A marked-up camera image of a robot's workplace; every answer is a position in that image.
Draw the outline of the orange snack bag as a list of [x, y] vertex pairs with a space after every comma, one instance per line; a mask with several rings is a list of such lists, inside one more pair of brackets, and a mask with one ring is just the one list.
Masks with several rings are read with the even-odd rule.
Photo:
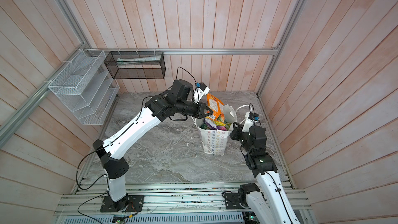
[[212, 121], [225, 122], [225, 116], [223, 113], [223, 103], [214, 95], [207, 95], [207, 106], [213, 111], [210, 116], [207, 116], [208, 119]]

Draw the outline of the purple Fox's candy bag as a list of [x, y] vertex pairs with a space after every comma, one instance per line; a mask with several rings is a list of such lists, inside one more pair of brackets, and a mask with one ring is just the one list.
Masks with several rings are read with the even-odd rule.
[[205, 118], [204, 123], [205, 123], [207, 129], [217, 130], [216, 125], [214, 123], [214, 120], [211, 120], [209, 118]]

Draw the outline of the white printed paper bag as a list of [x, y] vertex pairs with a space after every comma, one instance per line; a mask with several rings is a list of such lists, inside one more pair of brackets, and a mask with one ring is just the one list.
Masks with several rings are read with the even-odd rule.
[[191, 118], [200, 132], [203, 149], [206, 154], [224, 155], [228, 140], [230, 139], [230, 134], [233, 130], [232, 124], [234, 122], [238, 123], [237, 114], [233, 107], [227, 104], [224, 105], [222, 109], [225, 116], [225, 123], [231, 124], [229, 131], [207, 129], [204, 123], [205, 118]]

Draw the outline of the green yellow Fox's candy bag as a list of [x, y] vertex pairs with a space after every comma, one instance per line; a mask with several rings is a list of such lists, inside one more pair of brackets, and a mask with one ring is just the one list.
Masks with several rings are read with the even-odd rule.
[[231, 124], [230, 123], [224, 123], [221, 121], [214, 121], [217, 130], [221, 130], [221, 131], [229, 131]]

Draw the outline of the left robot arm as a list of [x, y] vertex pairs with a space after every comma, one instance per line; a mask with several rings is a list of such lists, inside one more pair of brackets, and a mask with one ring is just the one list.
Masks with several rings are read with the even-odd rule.
[[117, 133], [104, 141], [97, 140], [93, 147], [107, 177], [108, 197], [116, 204], [118, 211], [128, 200], [125, 187], [125, 174], [129, 169], [125, 153], [149, 130], [175, 114], [201, 119], [212, 115], [213, 111], [202, 102], [210, 92], [204, 83], [192, 85], [188, 81], [176, 79], [172, 86], [162, 93], [152, 96], [141, 111]]

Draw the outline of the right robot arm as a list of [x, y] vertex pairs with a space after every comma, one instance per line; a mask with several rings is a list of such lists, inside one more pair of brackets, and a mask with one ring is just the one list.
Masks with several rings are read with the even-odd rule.
[[240, 186], [240, 204], [250, 208], [261, 224], [298, 224], [277, 166], [267, 152], [265, 129], [258, 125], [246, 128], [235, 122], [230, 138], [241, 143], [246, 165], [257, 181]]

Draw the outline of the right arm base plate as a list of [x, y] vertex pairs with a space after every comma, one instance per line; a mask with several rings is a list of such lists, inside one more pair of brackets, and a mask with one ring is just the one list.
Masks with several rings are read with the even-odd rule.
[[246, 196], [243, 193], [234, 193], [224, 191], [222, 194], [226, 209], [246, 209], [249, 206], [246, 203]]

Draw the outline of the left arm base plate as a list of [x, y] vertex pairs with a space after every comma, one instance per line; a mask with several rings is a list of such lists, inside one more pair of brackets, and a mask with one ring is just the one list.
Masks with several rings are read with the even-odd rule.
[[100, 212], [141, 212], [144, 199], [144, 195], [126, 195], [121, 200], [114, 202], [109, 195], [106, 195], [102, 199]]

